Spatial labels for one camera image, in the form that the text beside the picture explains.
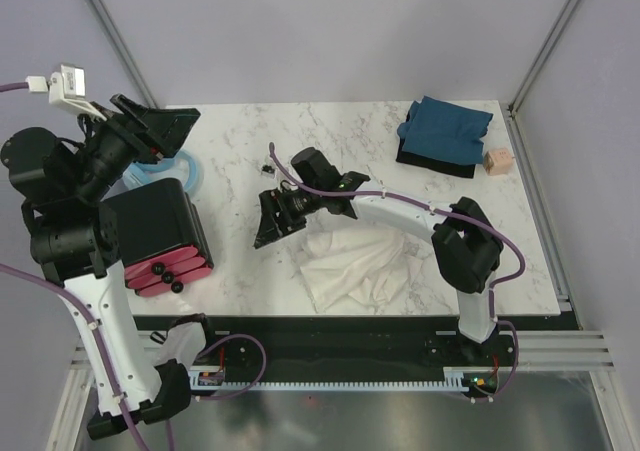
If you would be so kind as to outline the white t shirt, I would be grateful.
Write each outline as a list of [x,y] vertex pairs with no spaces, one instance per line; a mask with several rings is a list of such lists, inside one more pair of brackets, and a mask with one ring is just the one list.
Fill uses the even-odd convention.
[[414,283],[422,267],[408,253],[403,233],[380,226],[310,234],[297,263],[319,312],[349,300],[365,308],[387,305]]

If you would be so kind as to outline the black pink drawer box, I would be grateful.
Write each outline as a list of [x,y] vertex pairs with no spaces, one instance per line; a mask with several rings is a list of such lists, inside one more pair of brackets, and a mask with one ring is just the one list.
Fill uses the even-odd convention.
[[178,179],[164,178],[105,203],[117,217],[125,285],[136,295],[180,294],[212,273],[197,208]]

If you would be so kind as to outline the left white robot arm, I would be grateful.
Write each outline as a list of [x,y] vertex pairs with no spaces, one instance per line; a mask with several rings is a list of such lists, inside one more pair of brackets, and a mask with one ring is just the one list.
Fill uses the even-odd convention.
[[218,338],[191,315],[168,330],[157,359],[149,358],[125,294],[116,215],[104,202],[132,163],[176,155],[198,118],[194,108],[147,108],[117,94],[109,107],[80,114],[82,142],[29,127],[1,149],[10,183],[23,197],[30,254],[42,270],[36,283],[63,300],[95,376],[98,411],[87,426],[94,440],[185,410],[190,367],[219,353]]

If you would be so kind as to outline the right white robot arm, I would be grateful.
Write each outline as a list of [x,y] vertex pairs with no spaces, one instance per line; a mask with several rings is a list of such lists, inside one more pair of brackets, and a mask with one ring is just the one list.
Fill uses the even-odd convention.
[[489,284],[504,245],[475,201],[463,197],[439,210],[434,204],[385,191],[365,174],[340,173],[314,147],[300,151],[291,164],[298,180],[286,176],[286,187],[259,194],[256,249],[304,229],[306,217],[321,209],[408,233],[432,245],[440,275],[457,292],[460,357],[477,365],[493,354],[496,318]]

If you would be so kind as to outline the folded teal t shirt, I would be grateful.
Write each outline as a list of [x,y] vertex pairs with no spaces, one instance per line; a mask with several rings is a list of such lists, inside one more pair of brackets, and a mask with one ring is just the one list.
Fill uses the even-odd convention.
[[424,96],[397,129],[401,150],[455,165],[477,165],[493,114]]

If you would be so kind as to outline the small pink cube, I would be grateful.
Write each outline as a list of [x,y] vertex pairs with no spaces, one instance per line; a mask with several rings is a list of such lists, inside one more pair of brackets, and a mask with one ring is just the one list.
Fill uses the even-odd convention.
[[505,175],[514,165],[514,156],[507,148],[494,148],[488,150],[483,159],[483,168],[489,176]]

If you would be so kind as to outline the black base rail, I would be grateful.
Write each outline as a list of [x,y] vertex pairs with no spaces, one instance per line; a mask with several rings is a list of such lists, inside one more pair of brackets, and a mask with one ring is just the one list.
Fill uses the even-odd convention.
[[578,328],[575,316],[507,317],[483,345],[465,340],[454,317],[211,317],[212,342],[195,367],[256,384],[271,378],[438,378],[461,372],[466,396],[483,397],[523,363],[527,338]]

